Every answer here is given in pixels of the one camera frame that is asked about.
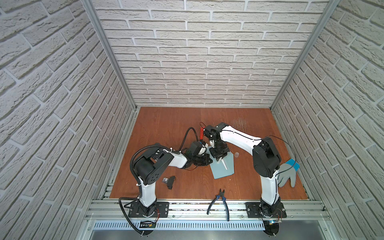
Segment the pink white letter card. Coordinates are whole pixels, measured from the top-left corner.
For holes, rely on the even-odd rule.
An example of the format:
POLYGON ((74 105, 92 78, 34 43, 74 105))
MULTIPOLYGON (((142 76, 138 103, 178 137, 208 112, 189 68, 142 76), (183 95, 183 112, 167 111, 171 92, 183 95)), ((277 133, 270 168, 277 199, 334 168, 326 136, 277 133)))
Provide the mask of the pink white letter card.
POLYGON ((222 164, 223 164, 223 166, 224 166, 225 170, 227 171, 227 170, 228 170, 228 168, 227 168, 227 165, 226 165, 226 162, 224 161, 224 159, 221 159, 221 162, 222 162, 222 164))

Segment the white glue stick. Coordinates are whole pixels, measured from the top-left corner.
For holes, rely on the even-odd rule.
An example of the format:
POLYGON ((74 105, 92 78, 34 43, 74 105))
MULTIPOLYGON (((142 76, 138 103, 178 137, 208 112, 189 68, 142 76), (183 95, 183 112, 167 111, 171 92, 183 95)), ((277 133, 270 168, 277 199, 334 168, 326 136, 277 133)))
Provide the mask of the white glue stick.
POLYGON ((207 145, 207 144, 202 145, 202 148, 201 148, 201 150, 199 151, 199 155, 204 155, 204 154, 206 154, 207 149, 208 149, 208 145, 207 145))

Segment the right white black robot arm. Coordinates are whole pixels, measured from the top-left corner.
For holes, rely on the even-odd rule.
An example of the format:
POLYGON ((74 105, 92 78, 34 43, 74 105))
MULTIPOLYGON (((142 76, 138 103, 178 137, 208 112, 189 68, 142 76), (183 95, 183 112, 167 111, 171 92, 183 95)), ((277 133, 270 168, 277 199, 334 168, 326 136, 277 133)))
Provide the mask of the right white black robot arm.
POLYGON ((279 217, 283 216, 278 188, 283 187, 287 180, 291 180, 291 187, 295 186, 296 174, 300 165, 294 159, 281 163, 282 158, 272 140, 273 135, 264 138, 253 137, 228 124, 220 123, 217 126, 203 127, 201 136, 208 138, 211 147, 207 152, 217 162, 233 158, 230 155, 228 143, 249 153, 262 184, 259 214, 265 218, 271 218, 274 214, 278 214, 279 217))

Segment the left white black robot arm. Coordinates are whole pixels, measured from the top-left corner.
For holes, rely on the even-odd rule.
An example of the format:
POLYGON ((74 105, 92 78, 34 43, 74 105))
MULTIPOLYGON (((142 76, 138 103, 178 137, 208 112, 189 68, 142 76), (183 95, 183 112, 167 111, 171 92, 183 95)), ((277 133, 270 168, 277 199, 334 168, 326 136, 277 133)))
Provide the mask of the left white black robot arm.
POLYGON ((140 230, 130 220, 126 209, 138 206, 145 217, 155 216, 155 220, 142 221, 142 226, 151 228, 157 225, 161 213, 157 207, 156 181, 167 167, 191 170, 191 166, 207 166, 212 163, 207 153, 208 144, 203 141, 204 128, 198 135, 193 127, 187 129, 178 150, 167 148, 159 143, 145 146, 138 150, 130 160, 130 171, 137 181, 139 195, 136 198, 120 197, 119 206, 129 225, 141 236, 148 236, 152 230, 140 230))

